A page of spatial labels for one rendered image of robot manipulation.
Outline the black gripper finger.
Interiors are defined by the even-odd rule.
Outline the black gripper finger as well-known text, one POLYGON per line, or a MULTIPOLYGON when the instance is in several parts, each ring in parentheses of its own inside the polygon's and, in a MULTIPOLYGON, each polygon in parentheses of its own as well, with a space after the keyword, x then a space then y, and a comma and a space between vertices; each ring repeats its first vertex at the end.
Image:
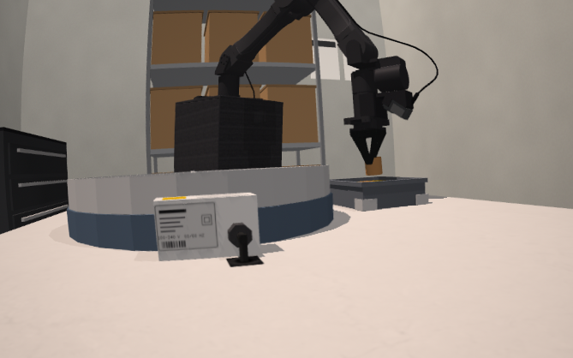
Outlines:
POLYGON ((349 131, 366 164, 373 164, 374 155, 379 141, 380 129, 349 131), (369 157, 361 143, 361 138, 372 137, 369 157))
MULTIPOLYGON (((378 145, 377 145, 376 152, 375 152, 375 155, 374 155, 375 158, 377 158, 379 149, 380 149, 381 144, 382 144, 382 142, 383 142, 383 140, 384 140, 384 138, 385 138, 385 135, 386 135, 386 130, 380 130, 379 141, 378 141, 378 145)), ((368 148, 367 148, 366 138, 372 138, 372 137, 363 137, 363 138, 361 138, 362 145, 364 146, 364 149, 365 149, 365 151, 366 151, 366 154, 367 154, 367 156, 369 157, 369 151, 368 151, 368 148)))

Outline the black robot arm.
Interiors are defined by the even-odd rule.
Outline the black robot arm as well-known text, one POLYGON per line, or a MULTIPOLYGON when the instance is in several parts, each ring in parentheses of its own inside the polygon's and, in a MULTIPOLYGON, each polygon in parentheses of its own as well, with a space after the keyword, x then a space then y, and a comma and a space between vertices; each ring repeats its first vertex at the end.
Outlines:
POLYGON ((253 65, 258 52, 292 21, 316 10, 347 57, 347 64, 358 69, 351 73, 352 94, 371 92, 359 94, 361 116, 388 119, 389 111, 409 119, 414 103, 412 92, 406 90, 409 74, 405 61, 398 56, 378 58, 377 47, 337 0, 274 1, 247 34, 222 53, 215 70, 215 75, 221 75, 218 77, 218 95, 240 97, 240 77, 253 65))

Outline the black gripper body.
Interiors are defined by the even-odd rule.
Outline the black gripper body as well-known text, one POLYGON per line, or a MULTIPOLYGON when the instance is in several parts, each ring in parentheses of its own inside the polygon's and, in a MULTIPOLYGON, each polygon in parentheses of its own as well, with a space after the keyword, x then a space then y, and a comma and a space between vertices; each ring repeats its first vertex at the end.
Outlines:
POLYGON ((390 122, 389 119, 380 118, 376 116, 361 116, 360 113, 360 102, 359 102, 359 94, 365 94, 370 92, 358 92, 357 94, 353 95, 353 105, 354 105, 354 116, 350 118, 344 118, 344 125, 350 124, 354 125, 354 128, 350 128, 349 131, 357 131, 357 130, 370 130, 370 129, 380 129, 386 130, 383 126, 389 126, 390 122))

